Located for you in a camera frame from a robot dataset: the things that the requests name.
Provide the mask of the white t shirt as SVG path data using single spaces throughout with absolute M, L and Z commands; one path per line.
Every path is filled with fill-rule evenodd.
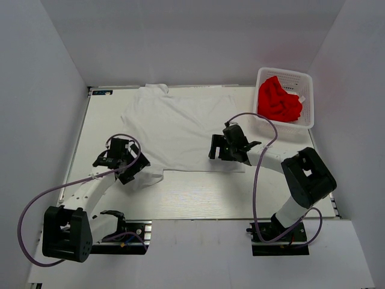
M 137 90 L 122 112 L 125 133 L 135 137 L 150 161 L 128 184 L 133 190 L 162 181 L 166 170 L 243 173 L 238 162 L 208 157 L 212 135 L 237 113 L 235 99 L 222 96 L 175 96 L 163 84 Z

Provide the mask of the red t shirt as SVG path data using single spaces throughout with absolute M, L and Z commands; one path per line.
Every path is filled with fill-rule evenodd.
M 257 113 L 278 122 L 297 121 L 303 109 L 299 97 L 286 92 L 276 76 L 259 87 Z

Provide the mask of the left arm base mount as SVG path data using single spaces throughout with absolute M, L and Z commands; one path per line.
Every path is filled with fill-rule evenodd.
M 151 220 L 128 220 L 122 232 L 129 232 L 115 237 L 110 241 L 102 240 L 94 244 L 91 249 L 92 255 L 145 255 L 150 245 L 152 234 Z M 121 234 L 116 232 L 106 238 Z

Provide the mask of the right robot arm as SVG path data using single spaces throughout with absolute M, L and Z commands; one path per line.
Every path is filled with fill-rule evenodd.
M 257 182 L 261 168 L 283 174 L 290 197 L 271 217 L 271 231 L 279 240 L 285 240 L 301 219 L 321 199 L 332 193 L 337 183 L 314 148 L 300 151 L 275 151 L 273 143 L 265 146 L 259 141 L 248 141 L 237 124 L 227 125 L 223 133 L 214 134 L 208 157 L 212 160 L 233 161 L 255 168 L 253 181 L 253 218 L 257 218 Z

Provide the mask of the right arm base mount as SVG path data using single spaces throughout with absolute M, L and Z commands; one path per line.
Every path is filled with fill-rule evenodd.
M 304 224 L 300 223 L 291 232 L 275 241 L 274 243 L 263 243 L 256 232 L 254 223 L 246 229 L 251 237 L 251 249 L 253 256 L 308 256 L 309 247 Z

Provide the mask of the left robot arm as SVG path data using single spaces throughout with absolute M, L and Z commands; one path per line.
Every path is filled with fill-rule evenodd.
M 124 134 L 112 136 L 100 153 L 88 177 L 79 188 L 57 207 L 50 206 L 43 218 L 42 253 L 46 257 L 82 263 L 93 247 L 107 242 L 124 248 L 134 239 L 144 243 L 142 229 L 129 231 L 125 215 L 117 210 L 96 209 L 107 190 L 123 185 L 149 166 L 135 139 Z

